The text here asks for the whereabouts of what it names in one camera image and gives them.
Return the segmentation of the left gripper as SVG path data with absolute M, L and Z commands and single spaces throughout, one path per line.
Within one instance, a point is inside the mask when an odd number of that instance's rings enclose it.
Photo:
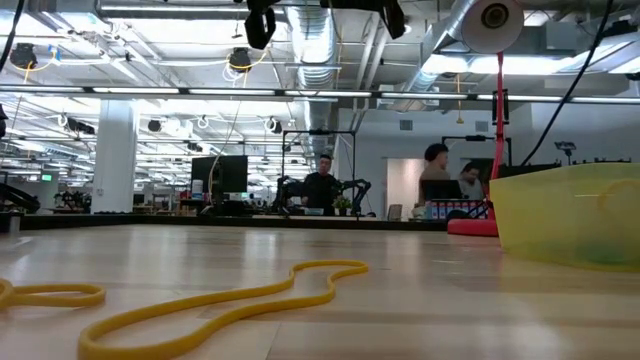
M 249 45 L 264 50 L 276 31 L 276 13 L 272 6 L 279 0 L 247 0 L 249 14 L 244 22 Z

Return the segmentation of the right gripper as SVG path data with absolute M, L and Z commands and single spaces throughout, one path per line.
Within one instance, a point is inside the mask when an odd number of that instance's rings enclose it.
M 320 6 L 375 12 L 392 39 L 400 38 L 405 33 L 405 15 L 397 0 L 320 0 Z

